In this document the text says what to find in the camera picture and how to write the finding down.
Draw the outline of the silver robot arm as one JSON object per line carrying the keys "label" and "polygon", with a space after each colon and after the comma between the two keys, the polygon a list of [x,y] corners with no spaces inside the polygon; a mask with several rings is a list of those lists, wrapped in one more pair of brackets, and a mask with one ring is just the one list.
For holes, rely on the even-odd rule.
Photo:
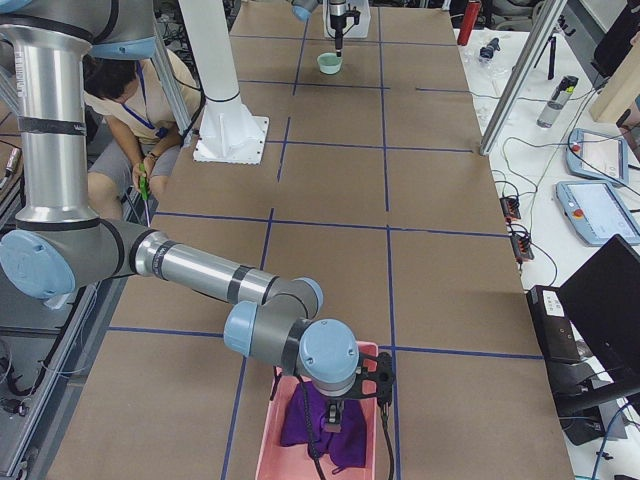
{"label": "silver robot arm", "polygon": [[26,204],[1,242],[1,265],[23,293],[49,299],[120,275],[155,276],[227,302],[225,344],[309,378],[340,428],[359,351],[344,323],[319,319],[320,286],[287,280],[170,240],[150,227],[103,220],[88,200],[82,60],[139,60],[158,48],[148,1],[5,1],[24,151]]}
{"label": "silver robot arm", "polygon": [[[334,31],[334,49],[337,57],[342,56],[344,32],[347,27],[347,17],[349,10],[347,2],[343,0],[328,0],[327,11],[329,14],[329,26]],[[291,8],[293,15],[300,21],[306,22],[311,14],[323,1],[317,0],[293,0]]]}

